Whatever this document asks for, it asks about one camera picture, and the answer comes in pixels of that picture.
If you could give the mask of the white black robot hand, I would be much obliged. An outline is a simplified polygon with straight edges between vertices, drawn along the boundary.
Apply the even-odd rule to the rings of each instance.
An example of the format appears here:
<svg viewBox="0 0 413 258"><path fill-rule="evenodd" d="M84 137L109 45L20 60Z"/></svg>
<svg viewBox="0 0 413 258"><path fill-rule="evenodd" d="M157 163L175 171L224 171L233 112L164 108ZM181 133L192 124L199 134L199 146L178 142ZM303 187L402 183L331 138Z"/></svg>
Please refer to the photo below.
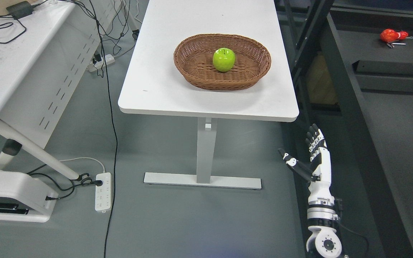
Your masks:
<svg viewBox="0 0 413 258"><path fill-rule="evenodd" d="M279 148L278 151L287 167L309 183L308 204L333 207L335 198L330 191L332 183L331 153L322 131L316 124L309 127L305 142L308 144L310 152L308 166L292 157L283 148Z"/></svg>

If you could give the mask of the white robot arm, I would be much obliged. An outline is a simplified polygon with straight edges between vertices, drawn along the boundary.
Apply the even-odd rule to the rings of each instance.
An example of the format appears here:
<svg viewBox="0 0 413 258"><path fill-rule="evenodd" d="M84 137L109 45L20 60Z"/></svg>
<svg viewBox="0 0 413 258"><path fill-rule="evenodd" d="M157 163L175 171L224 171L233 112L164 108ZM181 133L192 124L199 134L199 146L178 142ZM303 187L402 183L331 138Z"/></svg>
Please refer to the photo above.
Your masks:
<svg viewBox="0 0 413 258"><path fill-rule="evenodd" d="M341 258L343 246L335 223L339 216L333 204L310 201L308 204L308 230L311 232L305 249L312 258Z"/></svg>

